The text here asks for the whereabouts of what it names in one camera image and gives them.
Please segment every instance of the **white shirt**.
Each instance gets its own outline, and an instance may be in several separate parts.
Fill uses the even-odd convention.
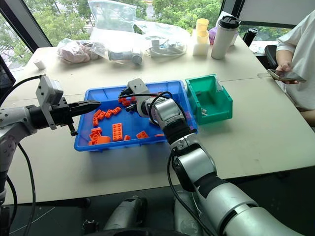
[[[287,93],[297,107],[315,110],[315,10],[277,40],[277,51],[291,51],[292,71],[307,80],[305,83],[286,85]]]

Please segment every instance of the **orange lego brick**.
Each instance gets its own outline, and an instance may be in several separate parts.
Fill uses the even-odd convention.
[[[110,137],[109,136],[99,136],[97,138],[97,144],[106,144],[110,143]]]
[[[119,112],[121,112],[122,109],[120,107],[116,107],[114,110],[113,110],[113,114],[114,115],[117,115]]]
[[[93,117],[93,126],[98,126],[98,119],[97,119],[97,117]]]
[[[113,141],[123,140],[123,124],[113,124]]]
[[[125,135],[124,140],[130,140],[131,137],[129,135]]]
[[[127,99],[126,99],[126,98],[119,98],[119,99],[118,99],[118,102],[119,102],[119,103],[122,103],[122,102],[124,102],[124,101],[127,101]]]
[[[138,139],[144,139],[144,138],[147,138],[148,135],[147,135],[147,133],[146,133],[144,130],[142,130],[140,133],[138,133],[138,134],[136,135],[136,137],[137,137]]]
[[[124,102],[122,102],[122,104],[124,107],[128,107],[128,106],[130,106],[130,101],[124,101]]]
[[[111,118],[112,114],[113,114],[113,111],[112,111],[112,110],[108,110],[108,111],[106,112],[105,117],[106,117],[106,118]]]
[[[97,138],[100,137],[100,136],[101,136],[101,134],[100,134],[99,131],[93,132],[92,134],[89,135],[89,137],[90,137],[90,139],[91,139],[92,141],[96,141]]]
[[[98,115],[101,113],[102,110],[98,110],[97,112],[95,112],[94,117],[98,117]]]
[[[101,127],[91,129],[91,133],[94,133],[94,132],[99,132],[99,133],[102,133],[102,132],[103,132],[103,130],[102,130],[102,128],[101,128]]]
[[[106,112],[101,112],[99,115],[98,115],[98,119],[99,120],[103,120],[105,118],[105,115],[106,115]]]

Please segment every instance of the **blue plastic tray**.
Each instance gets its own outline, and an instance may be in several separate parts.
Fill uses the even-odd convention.
[[[197,124],[194,117],[192,116],[191,108],[182,81],[167,81],[161,83],[149,83],[146,85],[150,93],[158,93],[162,91],[171,92],[173,94],[173,99],[178,102],[184,109],[190,128],[197,129]],[[148,118],[142,118],[136,112],[126,112],[122,104],[118,102],[118,95],[124,88],[126,87],[119,86],[89,89],[85,93],[84,100],[96,100],[101,102],[102,104],[99,109],[101,109],[102,111],[121,107],[122,111],[119,114],[117,114],[116,116],[112,115],[110,119],[104,118],[104,120],[99,121],[98,126],[102,128],[103,136],[110,136],[112,139],[112,124],[122,123],[123,137],[128,134],[131,136],[131,139],[127,141],[110,142],[99,145],[88,145],[88,142],[90,141],[89,134],[91,133],[91,129],[93,129],[92,119],[94,113],[96,112],[95,110],[80,117],[78,135],[76,136],[74,142],[74,148],[77,151],[100,151],[107,148],[123,148],[166,141],[165,136],[154,136],[155,134],[163,133],[163,131],[159,127],[150,124]],[[146,131],[149,136],[148,138],[136,138],[136,134],[138,134],[142,130]]]

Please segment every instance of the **white table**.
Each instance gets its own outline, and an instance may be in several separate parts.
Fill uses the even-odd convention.
[[[131,69],[116,68],[119,80],[113,81],[108,79],[114,78],[113,69],[109,70],[111,76],[105,77],[107,73],[103,71],[103,65],[98,64],[99,62],[84,65],[84,70],[78,65],[77,69],[64,67],[65,76],[56,71],[55,65],[51,65],[47,68],[47,75],[60,80],[64,90],[68,91],[65,93],[67,101],[74,102],[82,100],[83,93],[88,88],[126,84],[132,79],[130,74],[138,73],[146,82],[152,82],[218,73],[223,81],[222,85],[233,98],[233,118],[200,126],[199,138],[212,155],[221,178],[258,175],[315,165],[314,132],[270,77],[255,78],[254,71],[261,73],[265,70],[256,64],[256,59],[250,50],[239,40],[236,46],[240,47],[239,51],[246,52],[244,60],[248,65],[242,66],[240,62],[229,61],[232,57],[242,61],[243,55],[235,52],[237,55],[227,55],[226,62],[209,59],[202,61],[203,65],[199,67],[196,66],[197,63],[194,60],[187,57],[186,67],[190,67],[191,70],[181,67],[176,60],[169,62],[173,65],[169,74],[172,73],[173,77],[176,76],[175,78],[171,78],[163,71],[158,73],[152,64],[152,67],[143,69],[142,73]],[[241,78],[240,74],[246,74],[244,71],[236,73],[238,70],[234,67],[237,64],[242,69],[252,68],[246,71],[247,77]],[[32,70],[34,69],[29,64],[26,68],[28,72],[23,76],[25,78],[30,76]],[[75,74],[75,79],[69,76],[70,71]],[[239,77],[234,76],[235,80],[227,79],[224,75],[228,75],[229,71],[230,73],[235,71]],[[28,85],[21,89],[25,91],[31,88]],[[22,100],[21,95],[16,93],[7,100],[5,106],[37,105],[36,99],[27,99],[27,97],[24,99]],[[79,118],[74,118],[74,121],[77,127]],[[77,152],[73,148],[73,143],[74,138],[70,136],[67,127],[59,127],[55,131],[39,130],[36,135],[21,141],[33,166],[38,202],[168,185],[166,160],[169,147],[167,143],[107,150],[102,153]],[[15,184],[19,203],[30,202],[29,173],[19,150],[15,153],[9,175]],[[174,173],[172,175],[174,182],[178,183]],[[10,191],[8,191],[5,203],[12,203]]]

